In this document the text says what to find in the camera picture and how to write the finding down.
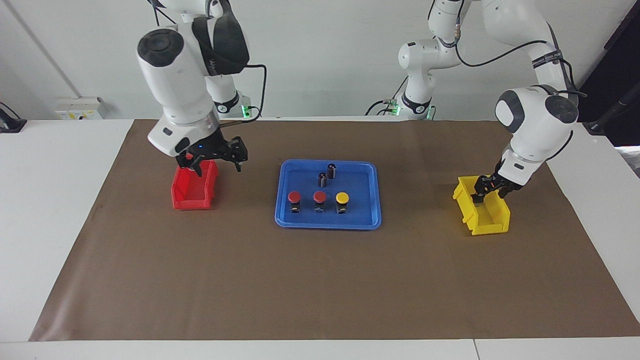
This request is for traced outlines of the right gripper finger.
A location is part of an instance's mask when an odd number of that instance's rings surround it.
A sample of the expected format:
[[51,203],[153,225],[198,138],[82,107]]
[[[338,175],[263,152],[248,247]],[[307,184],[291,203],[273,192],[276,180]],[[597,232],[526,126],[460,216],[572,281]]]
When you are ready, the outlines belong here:
[[176,162],[181,169],[188,169],[196,173],[198,177],[202,177],[201,162],[202,156],[178,156]]
[[236,171],[242,171],[242,164],[249,159],[249,151],[242,137],[233,137],[226,142],[225,160],[234,164]]

